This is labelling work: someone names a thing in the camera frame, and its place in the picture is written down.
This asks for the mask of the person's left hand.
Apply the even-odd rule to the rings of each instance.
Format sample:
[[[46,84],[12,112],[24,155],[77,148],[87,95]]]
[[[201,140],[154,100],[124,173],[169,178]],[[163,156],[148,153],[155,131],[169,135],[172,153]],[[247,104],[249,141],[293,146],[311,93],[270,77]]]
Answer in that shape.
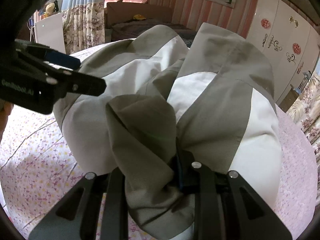
[[[11,115],[13,107],[14,104],[5,101],[0,112],[0,141],[2,140],[3,133],[7,126],[8,118]]]

